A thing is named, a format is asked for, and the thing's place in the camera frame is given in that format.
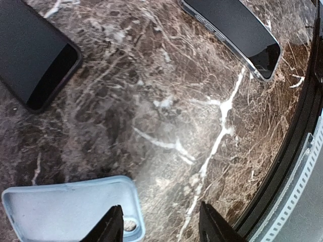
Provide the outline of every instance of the marble table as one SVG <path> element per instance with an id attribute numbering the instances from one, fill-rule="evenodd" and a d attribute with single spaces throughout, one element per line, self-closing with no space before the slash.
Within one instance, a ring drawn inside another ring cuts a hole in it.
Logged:
<path id="1" fill-rule="evenodd" d="M 0 192 L 122 174 L 138 187 L 144 241 L 198 241 L 201 201 L 234 224 L 293 116 L 311 1 L 244 1 L 283 49 L 267 84 L 175 0 L 28 3 L 75 41 L 84 64 L 41 115 L 0 86 Z M 0 237 L 17 241 L 2 206 Z"/>

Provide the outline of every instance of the tray hole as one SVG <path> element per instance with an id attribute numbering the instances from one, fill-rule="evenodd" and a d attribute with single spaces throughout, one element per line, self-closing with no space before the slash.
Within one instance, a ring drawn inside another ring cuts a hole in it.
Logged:
<path id="1" fill-rule="evenodd" d="M 132 220 L 125 220 L 124 221 L 124 225 L 123 225 L 123 229 L 126 232 L 132 232 L 136 229 L 137 224 L 135 223 L 135 221 Z"/>

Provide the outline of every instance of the black smartphone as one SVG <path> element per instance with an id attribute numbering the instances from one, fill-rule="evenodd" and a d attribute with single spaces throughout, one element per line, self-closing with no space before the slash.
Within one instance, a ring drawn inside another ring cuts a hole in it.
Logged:
<path id="1" fill-rule="evenodd" d="M 21 0 L 0 0 L 0 79 L 42 112 L 81 66 L 77 46 Z"/>
<path id="2" fill-rule="evenodd" d="M 270 81 L 282 51 L 264 24 L 239 0 L 179 0 L 260 81 Z"/>

